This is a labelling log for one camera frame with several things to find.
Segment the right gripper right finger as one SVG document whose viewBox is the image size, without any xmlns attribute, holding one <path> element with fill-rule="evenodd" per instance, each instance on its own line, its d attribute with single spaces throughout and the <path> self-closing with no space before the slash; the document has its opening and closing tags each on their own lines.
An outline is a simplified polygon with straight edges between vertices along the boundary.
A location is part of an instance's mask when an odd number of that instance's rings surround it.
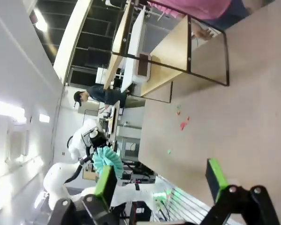
<svg viewBox="0 0 281 225">
<path fill-rule="evenodd" d="M 224 225 L 232 214 L 239 214 L 247 225 L 279 225 L 269 193 L 257 185 L 246 190 L 229 184 L 215 158 L 207 159 L 206 179 L 214 201 L 206 215 L 207 225 Z"/>
</svg>

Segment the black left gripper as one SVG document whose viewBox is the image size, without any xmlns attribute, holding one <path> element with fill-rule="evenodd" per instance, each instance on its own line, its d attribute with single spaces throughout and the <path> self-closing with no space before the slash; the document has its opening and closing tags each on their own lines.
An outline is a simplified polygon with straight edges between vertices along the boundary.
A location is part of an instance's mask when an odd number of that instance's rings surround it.
<svg viewBox="0 0 281 225">
<path fill-rule="evenodd" d="M 94 130 L 89 134 L 89 142 L 94 148 L 107 146 L 107 138 L 105 134 L 98 130 Z"/>
</svg>

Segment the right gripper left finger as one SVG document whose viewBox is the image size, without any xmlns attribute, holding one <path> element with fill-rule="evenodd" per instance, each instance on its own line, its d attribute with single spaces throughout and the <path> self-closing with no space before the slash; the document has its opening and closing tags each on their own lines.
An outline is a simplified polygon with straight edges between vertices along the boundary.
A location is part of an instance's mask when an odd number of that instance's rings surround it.
<svg viewBox="0 0 281 225">
<path fill-rule="evenodd" d="M 50 225 L 116 225 L 118 219 L 110 212 L 117 179 L 113 166 L 106 165 L 93 194 L 79 199 L 82 210 L 77 210 L 70 198 L 57 201 L 49 218 Z"/>
</svg>

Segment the person's left hand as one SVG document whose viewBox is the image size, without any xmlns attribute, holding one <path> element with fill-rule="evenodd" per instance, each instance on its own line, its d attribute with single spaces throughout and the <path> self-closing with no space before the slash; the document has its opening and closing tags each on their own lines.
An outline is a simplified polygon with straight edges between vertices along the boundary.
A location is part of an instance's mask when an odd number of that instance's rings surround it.
<svg viewBox="0 0 281 225">
<path fill-rule="evenodd" d="M 191 29 L 195 37 L 200 38 L 202 40 L 208 41 L 210 40 L 214 34 L 209 29 L 203 29 L 200 25 L 195 22 L 191 23 Z"/>
</svg>

